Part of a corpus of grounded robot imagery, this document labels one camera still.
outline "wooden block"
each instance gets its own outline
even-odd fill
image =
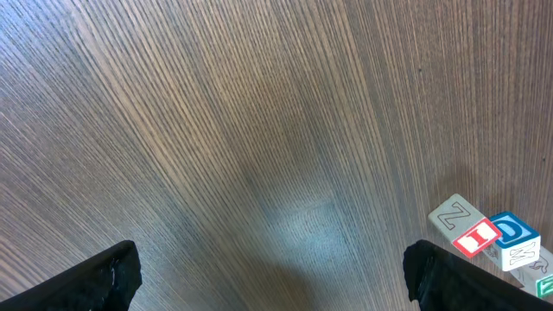
[[[429,214],[430,221],[459,251],[473,257],[501,236],[501,232],[459,194]]]
[[[484,254],[503,271],[510,271],[539,259],[541,237],[513,213],[490,218],[502,233],[501,238],[484,250]]]
[[[511,274],[524,285],[524,291],[534,296],[553,294],[553,254],[544,247],[540,248],[537,261],[511,270]]]

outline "blue border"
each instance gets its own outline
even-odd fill
[[[516,241],[516,244],[513,244],[513,243],[508,243],[508,244],[505,244],[499,240],[496,240],[495,243],[501,247],[502,249],[506,249],[506,248],[509,248],[509,247],[513,247],[514,245],[518,245],[518,244],[521,244],[521,243],[524,243],[530,239],[533,239],[533,238],[536,238],[536,237],[539,237],[539,232],[537,232],[536,230],[530,228],[524,221],[520,220],[519,217],[515,216],[515,214],[511,213],[511,212],[503,212],[503,213],[499,213],[497,215],[494,215],[492,217],[490,217],[490,221],[493,223],[494,220],[498,220],[499,218],[503,218],[505,217],[506,215],[508,216],[511,216],[513,219],[517,220],[518,224],[522,227],[524,227],[526,230],[528,230],[530,232],[530,235],[526,238],[522,238],[520,240],[517,240]]]

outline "toy block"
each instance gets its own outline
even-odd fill
[[[511,274],[524,285],[525,292],[539,298],[553,294],[553,254],[544,247],[537,261],[511,270]]]
[[[473,257],[501,236],[501,231],[459,194],[429,214],[432,224],[467,257]]]
[[[510,271],[539,259],[541,237],[524,221],[505,212],[490,218],[502,235],[484,254],[503,271]]]

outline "letter block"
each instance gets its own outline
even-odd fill
[[[490,220],[499,228],[501,238],[484,254],[503,271],[510,271],[539,259],[541,237],[513,213],[505,212]]]
[[[429,214],[429,219],[459,251],[473,257],[501,236],[501,231],[459,194]]]
[[[511,274],[524,285],[524,291],[534,296],[553,294],[553,254],[544,247],[540,248],[537,261],[511,270]]]

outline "red block face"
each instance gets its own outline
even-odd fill
[[[453,245],[471,258],[499,237],[501,231],[489,219],[483,219],[453,241]]]

